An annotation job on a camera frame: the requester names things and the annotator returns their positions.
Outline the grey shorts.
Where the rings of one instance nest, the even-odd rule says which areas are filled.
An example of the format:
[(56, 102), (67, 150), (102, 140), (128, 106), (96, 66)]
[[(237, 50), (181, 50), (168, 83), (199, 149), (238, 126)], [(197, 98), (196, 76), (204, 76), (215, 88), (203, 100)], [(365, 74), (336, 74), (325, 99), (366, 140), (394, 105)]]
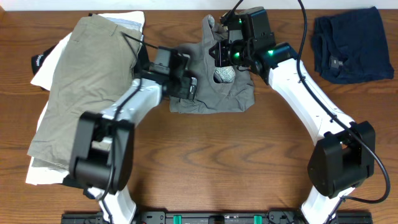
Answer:
[(255, 103), (254, 84), (248, 72), (234, 66), (216, 67), (209, 49), (228, 37), (227, 31), (211, 15), (201, 23), (199, 43), (181, 44), (177, 50), (190, 56), (188, 69), (197, 78), (197, 90), (192, 100), (170, 97), (170, 111), (192, 114), (243, 112)]

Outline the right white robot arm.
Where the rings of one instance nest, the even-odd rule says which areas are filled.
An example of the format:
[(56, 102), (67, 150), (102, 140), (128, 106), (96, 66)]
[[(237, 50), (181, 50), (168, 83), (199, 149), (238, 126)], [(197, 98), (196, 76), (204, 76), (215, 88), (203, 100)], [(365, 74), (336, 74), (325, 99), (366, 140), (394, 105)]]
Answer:
[(341, 203), (374, 173), (374, 128), (342, 112), (288, 43), (258, 47), (247, 40), (222, 40), (208, 53), (216, 67), (235, 65), (259, 75), (299, 117), (315, 146), (307, 166), (313, 187), (300, 208), (303, 221), (330, 223)]

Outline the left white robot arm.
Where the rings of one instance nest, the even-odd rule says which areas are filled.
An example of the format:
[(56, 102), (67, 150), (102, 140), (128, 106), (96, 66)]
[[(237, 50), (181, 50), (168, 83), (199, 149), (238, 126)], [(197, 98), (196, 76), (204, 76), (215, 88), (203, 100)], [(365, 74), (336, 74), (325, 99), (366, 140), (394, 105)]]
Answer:
[(163, 96), (191, 100), (196, 89), (197, 79), (189, 70), (170, 74), (144, 71), (109, 108), (80, 116), (69, 173), (99, 202), (105, 222), (132, 223), (136, 213), (127, 187), (136, 126)]

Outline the light blue folded garment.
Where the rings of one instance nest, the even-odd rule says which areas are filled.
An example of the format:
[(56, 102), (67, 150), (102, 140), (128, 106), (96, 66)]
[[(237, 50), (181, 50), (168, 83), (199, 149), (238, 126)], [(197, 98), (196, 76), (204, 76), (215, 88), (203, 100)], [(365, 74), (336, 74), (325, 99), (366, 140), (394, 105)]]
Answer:
[(121, 25), (127, 29), (131, 29), (131, 30), (137, 30), (141, 33), (141, 38), (140, 40), (144, 40), (144, 34), (142, 33), (143, 28), (144, 28), (144, 23), (145, 23), (145, 19), (144, 18), (137, 18), (137, 19), (122, 19), (122, 18), (118, 18), (118, 17), (110, 17), (110, 16), (105, 16), (105, 18), (107, 18), (108, 20)]

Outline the khaki folded shorts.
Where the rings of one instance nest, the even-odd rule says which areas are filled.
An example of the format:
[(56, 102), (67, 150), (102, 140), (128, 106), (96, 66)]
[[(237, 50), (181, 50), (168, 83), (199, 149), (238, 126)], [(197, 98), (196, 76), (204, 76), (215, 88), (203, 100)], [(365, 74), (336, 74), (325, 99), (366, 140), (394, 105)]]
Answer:
[(79, 117), (129, 89), (141, 33), (93, 14), (81, 18), (55, 67), (49, 100), (29, 146), (34, 167), (67, 170)]

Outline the dark navy folded garment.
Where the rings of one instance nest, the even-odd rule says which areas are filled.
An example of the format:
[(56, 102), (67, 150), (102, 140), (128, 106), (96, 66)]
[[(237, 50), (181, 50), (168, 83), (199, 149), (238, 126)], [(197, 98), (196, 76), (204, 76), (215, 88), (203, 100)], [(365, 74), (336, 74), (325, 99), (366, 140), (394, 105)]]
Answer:
[(381, 15), (376, 7), (315, 19), (315, 71), (334, 84), (394, 78)]

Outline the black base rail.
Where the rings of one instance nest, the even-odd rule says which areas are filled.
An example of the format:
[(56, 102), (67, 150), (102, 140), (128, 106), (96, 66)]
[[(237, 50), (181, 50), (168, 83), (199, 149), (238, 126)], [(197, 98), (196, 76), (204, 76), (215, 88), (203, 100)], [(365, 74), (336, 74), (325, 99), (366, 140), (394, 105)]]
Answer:
[[(108, 223), (102, 213), (64, 213), (62, 224), (100, 224)], [(165, 213), (143, 212), (137, 215), (133, 224), (298, 224), (305, 223), (298, 212), (272, 210), (267, 213)], [(332, 224), (372, 224), (370, 212), (338, 212)]]

